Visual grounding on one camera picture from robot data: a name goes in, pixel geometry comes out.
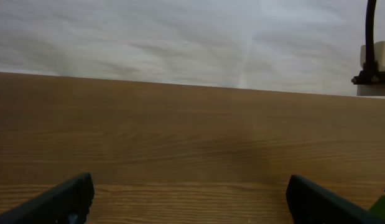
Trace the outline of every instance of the black cable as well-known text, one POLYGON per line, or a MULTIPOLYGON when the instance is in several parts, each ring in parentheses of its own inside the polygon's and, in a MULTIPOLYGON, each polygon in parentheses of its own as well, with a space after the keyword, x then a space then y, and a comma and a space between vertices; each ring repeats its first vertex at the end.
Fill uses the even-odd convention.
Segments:
POLYGON ((366 45, 365 62, 368 65, 375 64, 374 39, 373 39, 375 9, 376 9, 376 0, 368 0, 368 5, 366 6, 366 21, 365 21, 365 45, 366 45))

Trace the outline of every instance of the wrinkled white fabric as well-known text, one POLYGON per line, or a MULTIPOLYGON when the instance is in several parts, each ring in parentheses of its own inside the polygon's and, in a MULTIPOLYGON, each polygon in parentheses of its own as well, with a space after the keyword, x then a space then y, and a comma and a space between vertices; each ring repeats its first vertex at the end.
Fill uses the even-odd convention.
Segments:
POLYGON ((356 95, 365 10, 366 0, 0 0, 0 72, 356 95))

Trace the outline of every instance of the wood grain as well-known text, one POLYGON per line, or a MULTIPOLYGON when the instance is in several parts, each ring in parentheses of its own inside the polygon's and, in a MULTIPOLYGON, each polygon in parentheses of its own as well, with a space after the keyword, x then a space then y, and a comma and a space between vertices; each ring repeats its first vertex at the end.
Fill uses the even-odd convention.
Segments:
POLYGON ((80 172, 89 223, 291 223, 292 174, 368 208, 385 100, 0 73, 0 213, 80 172))

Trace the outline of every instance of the white backdrop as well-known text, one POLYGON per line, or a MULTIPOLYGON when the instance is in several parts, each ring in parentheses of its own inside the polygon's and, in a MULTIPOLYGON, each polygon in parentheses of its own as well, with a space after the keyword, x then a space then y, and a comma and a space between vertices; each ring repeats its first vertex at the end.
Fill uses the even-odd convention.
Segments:
MULTIPOLYGON (((0 72, 356 95, 366 0, 0 0, 0 72)), ((378 0, 376 40, 385 40, 378 0)))

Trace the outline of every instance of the wooden table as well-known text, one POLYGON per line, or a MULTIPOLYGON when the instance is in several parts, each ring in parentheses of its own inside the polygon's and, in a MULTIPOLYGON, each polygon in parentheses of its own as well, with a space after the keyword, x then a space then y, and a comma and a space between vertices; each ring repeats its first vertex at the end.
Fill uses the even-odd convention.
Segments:
POLYGON ((89 223, 291 223, 292 174, 368 208, 385 100, 0 73, 0 213, 81 172, 89 223))

